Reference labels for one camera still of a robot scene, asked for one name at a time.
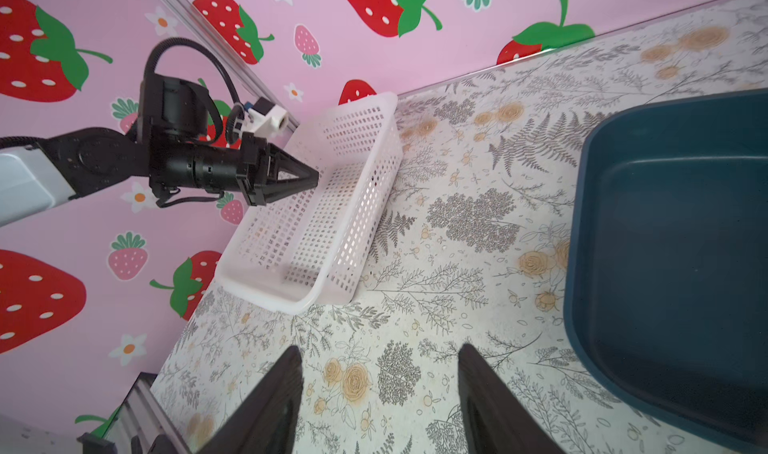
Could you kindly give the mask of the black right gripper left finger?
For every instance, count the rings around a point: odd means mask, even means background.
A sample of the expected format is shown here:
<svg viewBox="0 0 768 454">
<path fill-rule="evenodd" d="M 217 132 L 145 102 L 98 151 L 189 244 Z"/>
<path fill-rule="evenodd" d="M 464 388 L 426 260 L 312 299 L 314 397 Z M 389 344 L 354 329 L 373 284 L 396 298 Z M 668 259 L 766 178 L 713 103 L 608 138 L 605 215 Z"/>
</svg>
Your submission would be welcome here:
<svg viewBox="0 0 768 454">
<path fill-rule="evenodd" d="M 301 353 L 292 345 L 199 453 L 291 453 L 302 390 Z"/>
</svg>

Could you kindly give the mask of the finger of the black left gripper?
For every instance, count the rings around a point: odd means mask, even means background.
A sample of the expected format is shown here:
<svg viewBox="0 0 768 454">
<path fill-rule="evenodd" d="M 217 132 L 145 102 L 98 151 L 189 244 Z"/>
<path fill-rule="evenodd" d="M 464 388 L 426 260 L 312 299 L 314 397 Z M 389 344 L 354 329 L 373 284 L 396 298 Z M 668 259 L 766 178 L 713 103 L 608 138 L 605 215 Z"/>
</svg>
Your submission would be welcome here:
<svg viewBox="0 0 768 454">
<path fill-rule="evenodd" d="M 288 198 L 301 192 L 312 190 L 318 186 L 317 178 L 291 178 L 270 181 L 263 188 L 263 197 L 266 204 Z"/>
<path fill-rule="evenodd" d="M 267 144 L 269 162 L 267 179 L 272 182 L 292 181 L 318 184 L 319 172 L 272 143 Z"/>
</svg>

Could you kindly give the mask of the teal plastic utensil tray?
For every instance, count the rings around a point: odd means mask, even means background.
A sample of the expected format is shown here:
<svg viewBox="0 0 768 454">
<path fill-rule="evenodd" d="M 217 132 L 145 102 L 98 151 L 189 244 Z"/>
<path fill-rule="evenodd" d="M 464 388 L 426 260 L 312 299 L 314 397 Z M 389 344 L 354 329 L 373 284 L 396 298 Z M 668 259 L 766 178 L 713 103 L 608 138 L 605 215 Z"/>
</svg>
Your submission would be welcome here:
<svg viewBox="0 0 768 454">
<path fill-rule="evenodd" d="M 767 94 L 638 106 L 579 164 L 565 328 L 629 406 L 767 449 Z"/>
</svg>

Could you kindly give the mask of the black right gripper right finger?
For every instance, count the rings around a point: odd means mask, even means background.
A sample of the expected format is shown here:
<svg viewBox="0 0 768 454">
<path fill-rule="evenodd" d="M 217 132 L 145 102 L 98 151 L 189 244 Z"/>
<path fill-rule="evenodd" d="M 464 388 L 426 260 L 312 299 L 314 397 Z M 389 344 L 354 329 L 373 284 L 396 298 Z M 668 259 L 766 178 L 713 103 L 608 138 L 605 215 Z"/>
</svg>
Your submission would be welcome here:
<svg viewBox="0 0 768 454">
<path fill-rule="evenodd" d="M 469 343 L 458 352 L 458 391 L 469 453 L 562 451 Z"/>
</svg>

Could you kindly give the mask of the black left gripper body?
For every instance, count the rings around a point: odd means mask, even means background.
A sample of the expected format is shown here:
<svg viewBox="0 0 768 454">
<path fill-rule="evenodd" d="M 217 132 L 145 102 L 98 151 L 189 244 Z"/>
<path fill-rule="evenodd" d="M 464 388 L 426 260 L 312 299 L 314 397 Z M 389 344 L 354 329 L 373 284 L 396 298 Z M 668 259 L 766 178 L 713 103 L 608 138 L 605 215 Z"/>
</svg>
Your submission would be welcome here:
<svg viewBox="0 0 768 454">
<path fill-rule="evenodd" d="M 266 187 L 274 178 L 274 156 L 270 143 L 262 137 L 244 137 L 239 150 L 236 180 L 250 206 L 269 203 Z"/>
</svg>

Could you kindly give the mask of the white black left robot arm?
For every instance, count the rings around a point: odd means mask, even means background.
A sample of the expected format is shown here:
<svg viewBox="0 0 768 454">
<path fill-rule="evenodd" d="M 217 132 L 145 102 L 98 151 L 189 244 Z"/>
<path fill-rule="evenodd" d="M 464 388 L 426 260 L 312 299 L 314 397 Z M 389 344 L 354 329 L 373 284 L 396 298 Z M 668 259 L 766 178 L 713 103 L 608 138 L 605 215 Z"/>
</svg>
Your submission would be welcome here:
<svg viewBox="0 0 768 454">
<path fill-rule="evenodd" d="M 208 88 L 156 72 L 161 56 L 183 46 L 205 56 L 232 97 L 222 115 Z M 126 133 L 88 127 L 50 138 L 1 140 L 1 222 L 145 177 L 160 208 L 241 193 L 260 206 L 312 190 L 319 172 L 274 145 L 288 114 L 268 98 L 242 102 L 224 65 L 202 44 L 169 38 L 153 48 L 140 86 L 138 118 Z"/>
</svg>

